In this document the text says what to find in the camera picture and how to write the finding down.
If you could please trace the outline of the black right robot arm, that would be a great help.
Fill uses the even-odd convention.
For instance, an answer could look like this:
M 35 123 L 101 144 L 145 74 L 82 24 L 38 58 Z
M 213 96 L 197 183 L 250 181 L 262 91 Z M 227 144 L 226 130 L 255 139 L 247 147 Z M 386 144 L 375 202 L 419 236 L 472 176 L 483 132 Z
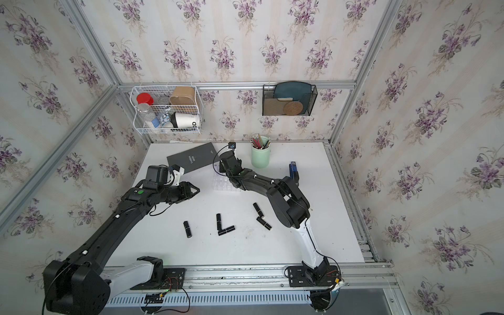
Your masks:
M 310 203 L 298 183 L 291 177 L 272 179 L 244 168 L 232 150 L 215 157 L 219 160 L 219 174 L 226 176 L 233 187 L 266 197 L 279 222 L 294 229 L 306 277 L 315 283 L 329 274 L 329 257 L 318 250 L 311 227 Z

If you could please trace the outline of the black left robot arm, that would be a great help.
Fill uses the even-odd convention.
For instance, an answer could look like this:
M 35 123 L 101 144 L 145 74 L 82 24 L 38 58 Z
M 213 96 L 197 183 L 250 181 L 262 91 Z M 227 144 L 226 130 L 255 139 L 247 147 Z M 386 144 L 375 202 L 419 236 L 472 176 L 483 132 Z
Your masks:
M 51 261 L 43 271 L 43 311 L 99 314 L 118 287 L 102 278 L 102 271 L 128 233 L 158 204 L 171 206 L 200 192 L 181 176 L 181 168 L 149 166 L 146 178 L 121 197 L 111 216 L 83 245 L 66 259 Z

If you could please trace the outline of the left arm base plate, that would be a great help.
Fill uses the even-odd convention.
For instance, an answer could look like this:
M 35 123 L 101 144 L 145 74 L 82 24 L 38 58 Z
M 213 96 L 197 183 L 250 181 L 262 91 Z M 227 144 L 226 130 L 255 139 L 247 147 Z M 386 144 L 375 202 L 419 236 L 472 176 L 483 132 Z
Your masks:
M 180 290 L 184 286 L 185 275 L 185 268 L 164 268 L 163 275 L 157 280 L 151 279 L 143 284 L 140 283 L 132 287 L 131 290 Z

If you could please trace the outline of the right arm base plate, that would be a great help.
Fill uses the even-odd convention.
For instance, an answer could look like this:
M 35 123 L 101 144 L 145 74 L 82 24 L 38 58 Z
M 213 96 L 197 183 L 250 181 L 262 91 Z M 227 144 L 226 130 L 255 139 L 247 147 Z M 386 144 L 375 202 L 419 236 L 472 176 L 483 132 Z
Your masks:
M 290 287 L 330 287 L 342 281 L 339 269 L 332 265 L 315 270 L 307 266 L 288 266 L 284 275 Z

